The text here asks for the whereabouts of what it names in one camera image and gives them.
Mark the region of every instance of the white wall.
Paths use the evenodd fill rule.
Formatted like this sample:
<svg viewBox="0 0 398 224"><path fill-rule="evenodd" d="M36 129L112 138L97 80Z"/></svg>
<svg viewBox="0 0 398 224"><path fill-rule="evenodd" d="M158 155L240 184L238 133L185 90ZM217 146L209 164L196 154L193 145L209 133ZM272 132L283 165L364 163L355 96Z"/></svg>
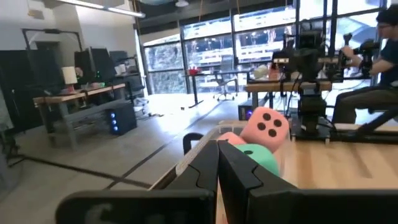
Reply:
<svg viewBox="0 0 398 224"><path fill-rule="evenodd" d="M76 7L70 4L62 4L53 9L55 16L55 22L57 28L65 31L75 31L80 35L80 41L84 49L84 40L82 37L80 22ZM73 34L60 34L60 50L62 53L61 67L74 66L75 64L75 52L80 51L79 44L76 35Z"/></svg>
<svg viewBox="0 0 398 224"><path fill-rule="evenodd" d="M29 8L42 10L45 19L40 20L29 17L27 15ZM22 35L22 28L56 28L52 10L44 8L43 3L38 1L0 0L0 50L24 50L26 44ZM29 38L33 35L34 32L29 32ZM57 41L58 36L40 34L35 40Z"/></svg>
<svg viewBox="0 0 398 224"><path fill-rule="evenodd" d="M130 10L128 1L118 8ZM129 55L136 53L133 17L79 6L76 9L86 47L125 50Z"/></svg>

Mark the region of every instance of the black cabinet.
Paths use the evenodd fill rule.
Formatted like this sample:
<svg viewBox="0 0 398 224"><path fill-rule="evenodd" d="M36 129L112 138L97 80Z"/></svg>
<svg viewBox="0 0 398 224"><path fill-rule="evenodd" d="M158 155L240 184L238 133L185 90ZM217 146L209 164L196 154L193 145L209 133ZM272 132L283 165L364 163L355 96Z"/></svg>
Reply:
<svg viewBox="0 0 398 224"><path fill-rule="evenodd" d="M14 132L42 125L32 99L43 96L46 85L59 82L62 77L52 51L0 51L0 87Z"/></svg>

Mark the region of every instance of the green die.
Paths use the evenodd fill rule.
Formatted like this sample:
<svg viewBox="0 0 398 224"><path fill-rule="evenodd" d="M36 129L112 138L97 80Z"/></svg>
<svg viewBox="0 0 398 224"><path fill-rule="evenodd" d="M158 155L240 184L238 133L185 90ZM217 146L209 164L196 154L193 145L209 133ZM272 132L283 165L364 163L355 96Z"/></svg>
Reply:
<svg viewBox="0 0 398 224"><path fill-rule="evenodd" d="M266 147L260 146L258 144L242 144L234 145L234 147L245 153L269 172L279 176L278 162L276 161L274 155Z"/></svg>

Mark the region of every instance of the ceiling light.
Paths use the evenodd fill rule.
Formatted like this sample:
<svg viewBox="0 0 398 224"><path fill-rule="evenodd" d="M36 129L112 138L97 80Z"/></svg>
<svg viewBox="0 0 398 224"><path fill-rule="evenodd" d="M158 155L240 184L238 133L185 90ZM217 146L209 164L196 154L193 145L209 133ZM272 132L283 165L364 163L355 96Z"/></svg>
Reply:
<svg viewBox="0 0 398 224"><path fill-rule="evenodd" d="M67 4L72 4L72 5L75 5L75 6L83 6L83 7L93 8L93 9L101 9L101 10L104 10L104 11L115 12L115 13L124 14L124 15L128 15L128 16L135 16L135 17L139 17L139 18L145 18L145 14L142 13L142 12L128 11L128 10L124 10L124 9L114 8L114 7L107 8L107 7L104 7L104 6L99 5L99 4L93 4L93 3L79 1L79 0L56 0L56 1L64 2L64 3L67 3Z"/></svg>
<svg viewBox="0 0 398 224"><path fill-rule="evenodd" d="M185 7L185 6L189 6L189 3L186 0L178 0L175 3L175 6L177 6L177 7Z"/></svg>
<svg viewBox="0 0 398 224"><path fill-rule="evenodd" d="M135 16L138 18L145 18L145 14L142 12L128 11L128 10L118 9L118 8L113 8L113 7L108 8L108 10L111 12L116 12L116 13L120 13L120 14L124 14L124 15Z"/></svg>
<svg viewBox="0 0 398 224"><path fill-rule="evenodd" d="M68 4L74 4L76 6L92 7L95 9L103 9L104 8L104 6L99 5L99 4L93 4L93 3L78 1L78 0L57 0L57 1L68 3Z"/></svg>

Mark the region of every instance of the wooden desk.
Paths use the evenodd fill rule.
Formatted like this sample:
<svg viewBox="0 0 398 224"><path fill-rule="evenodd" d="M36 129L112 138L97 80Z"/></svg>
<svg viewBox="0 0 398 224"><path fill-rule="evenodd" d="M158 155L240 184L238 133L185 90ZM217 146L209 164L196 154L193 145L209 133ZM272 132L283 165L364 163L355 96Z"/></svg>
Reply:
<svg viewBox="0 0 398 224"><path fill-rule="evenodd" d="M118 84L113 86L113 89L119 89L119 88L124 88L126 85L125 84ZM94 90L89 90L87 91L87 95L91 96L91 95L95 95L98 93L104 93L106 91L111 91L112 87L104 87L104 88L96 88ZM79 98L83 98L86 95L84 93L77 93L74 95L65 95L65 96L46 96L46 97L36 97L33 98L33 102L35 104L41 104L41 103L62 103L62 102L66 102L66 101L70 101L70 100L75 100L75 99L79 99Z"/></svg>
<svg viewBox="0 0 398 224"><path fill-rule="evenodd" d="M85 93L77 93L74 95L65 95L65 96L47 96L47 97L37 97L34 98L33 101L35 104L37 104L39 110L40 110L40 115L42 117L43 124L47 130L47 134L49 137L49 141L51 145L55 145L55 128L54 128L54 121L52 121L51 117L48 115L48 104L53 104L57 105L60 114L62 117L62 121L64 122L66 129L67 129L67 134L69 137L69 140L72 145L72 149L77 148L77 140L76 140L76 135L75 135L75 129L73 127L73 123L79 120L82 120L83 118L86 118L87 116L91 116L95 113L99 113L101 111L104 111L106 109L114 108L116 105L119 105L121 103L125 102L124 99L124 91L123 88L125 87L125 84L119 84L115 85L112 87L104 87L104 88L97 88L91 91L87 91L88 96L92 96L95 94L99 93L104 93L107 91L111 91L112 89L115 90L115 95L114 98L116 100L94 106L85 110L80 110L74 113L70 113L68 110L68 105L67 103L71 100L83 98L86 96Z"/></svg>
<svg viewBox="0 0 398 224"><path fill-rule="evenodd" d="M247 121L221 122L239 123ZM284 158L282 178L300 189L398 188L396 145L346 142L326 145L316 141L286 140L279 150L282 150L280 156ZM228 224L220 188L216 220L217 224Z"/></svg>
<svg viewBox="0 0 398 224"><path fill-rule="evenodd" d="M298 91L299 90L299 84L296 83L296 85L294 85L293 82L285 82L283 84L283 91ZM314 85L313 83L302 83L301 87L310 87ZM280 91L280 83L279 82L270 82L270 83L256 83L256 84L247 84L244 89L248 92L248 93L252 93L252 105L253 105L253 109L257 108L258 105L258 101L259 101L259 96L258 93L260 92L269 92L271 93L269 95L269 99L270 99L270 108L273 107L273 103L272 103L272 92L274 91ZM331 82L329 81L320 81L320 90L331 90Z"/></svg>

